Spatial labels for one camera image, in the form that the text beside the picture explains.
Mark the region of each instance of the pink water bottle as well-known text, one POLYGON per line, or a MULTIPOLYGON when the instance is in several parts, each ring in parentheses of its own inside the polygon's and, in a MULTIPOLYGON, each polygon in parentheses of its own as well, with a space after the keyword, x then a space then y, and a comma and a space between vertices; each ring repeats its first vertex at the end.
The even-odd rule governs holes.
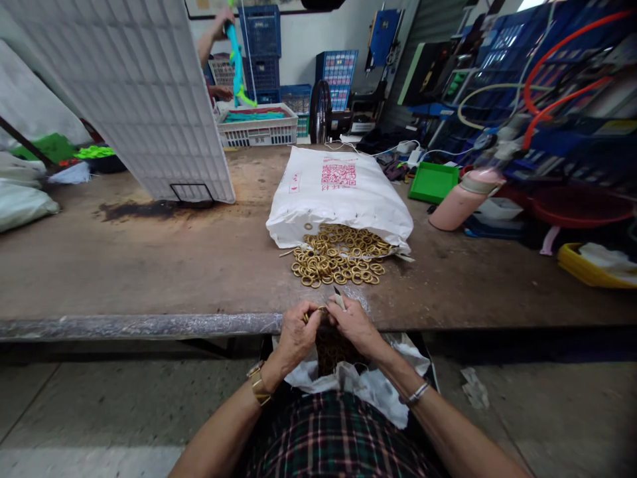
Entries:
POLYGON ((504 177, 495 168, 480 168, 469 171, 462 177, 462 182, 449 192, 440 206, 429 217, 429 222, 441 230, 457 229, 504 183, 504 177))

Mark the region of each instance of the small blade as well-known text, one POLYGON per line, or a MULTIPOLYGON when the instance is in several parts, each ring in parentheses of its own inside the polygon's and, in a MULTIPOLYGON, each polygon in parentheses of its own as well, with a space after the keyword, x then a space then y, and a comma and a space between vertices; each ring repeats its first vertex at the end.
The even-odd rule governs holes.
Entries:
POLYGON ((341 295, 341 293, 339 292, 339 290, 336 288, 335 285, 333 287, 334 287, 334 292, 336 292, 336 303, 341 309, 345 311, 346 308, 345 308, 345 302, 343 302, 343 296, 341 295))

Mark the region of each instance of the plaid fabric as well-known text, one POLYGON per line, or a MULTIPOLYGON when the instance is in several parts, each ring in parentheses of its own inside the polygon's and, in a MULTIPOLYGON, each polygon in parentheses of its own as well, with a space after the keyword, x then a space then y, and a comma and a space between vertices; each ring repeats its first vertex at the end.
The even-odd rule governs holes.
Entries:
POLYGON ((438 477, 423 453, 353 394, 305 396, 260 433, 248 477, 438 477))

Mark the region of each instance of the bangle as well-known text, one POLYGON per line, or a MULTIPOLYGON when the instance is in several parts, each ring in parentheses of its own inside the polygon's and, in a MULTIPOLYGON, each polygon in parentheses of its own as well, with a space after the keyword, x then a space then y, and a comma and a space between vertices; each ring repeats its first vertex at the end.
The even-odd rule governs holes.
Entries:
POLYGON ((422 397, 422 395, 427 391, 427 389, 429 388, 429 381, 427 379, 425 379, 425 383, 423 383, 418 390, 416 390, 412 396, 410 396, 408 399, 404 400, 402 397, 399 399, 399 401, 407 406, 411 406, 414 403, 416 403, 418 401, 418 399, 420 399, 420 397, 422 397))

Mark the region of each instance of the red tube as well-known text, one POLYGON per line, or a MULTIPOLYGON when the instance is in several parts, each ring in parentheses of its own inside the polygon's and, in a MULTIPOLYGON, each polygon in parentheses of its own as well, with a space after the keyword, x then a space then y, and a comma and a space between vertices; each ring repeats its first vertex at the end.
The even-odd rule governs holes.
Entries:
MULTIPOLYGON (((614 13, 613 15, 609 15, 607 17, 599 19, 598 21, 594 21, 593 23, 589 23, 588 25, 586 25, 586 27, 580 28, 578 31, 576 31, 574 33, 571 33, 568 37, 566 37, 561 42, 557 43, 549 51, 547 51, 546 54, 544 56, 542 56, 540 58, 540 60, 537 62, 537 64, 534 66, 533 70, 531 70, 531 72, 529 73, 528 78, 526 79, 526 82, 524 83, 524 103, 526 104, 526 107, 528 108, 529 112, 531 114, 533 114, 533 115, 537 115, 537 114, 540 113, 540 110, 535 106, 535 104, 531 100, 531 83, 533 83, 533 80, 537 76, 537 73, 539 72, 539 69, 542 66, 542 64, 548 58, 550 58, 550 56, 553 53, 555 53, 562 46, 566 45, 569 41, 579 37, 583 33, 586 33, 587 31, 593 30, 593 29, 595 29, 597 27, 601 27, 602 25, 605 25, 607 23, 626 18, 629 15, 632 15, 634 12, 635 12, 635 10, 624 10, 624 11, 621 11, 619 13, 614 13)), ((545 108, 544 111, 549 110, 549 109, 551 109, 551 106, 549 106, 548 108, 545 108)))
POLYGON ((575 93, 571 93, 568 96, 565 96, 564 98, 562 98, 561 100, 557 100, 555 103, 548 105, 542 111, 538 112, 538 115, 536 115, 531 120, 531 124, 529 124, 529 127, 526 130, 526 133, 524 133, 524 142, 522 143, 522 149, 524 151, 528 151, 528 149, 531 147, 531 139, 533 139, 533 131, 535 131, 535 127, 541 120, 547 119, 546 116, 549 111, 551 111, 553 108, 556 108, 557 106, 560 106, 561 104, 571 101, 573 98, 577 98, 578 96, 586 92, 594 90, 595 88, 598 88, 602 86, 603 84, 608 83, 610 80, 612 80, 610 76, 605 76, 604 78, 600 78, 595 83, 591 83, 585 88, 582 88, 581 90, 577 90, 575 93))

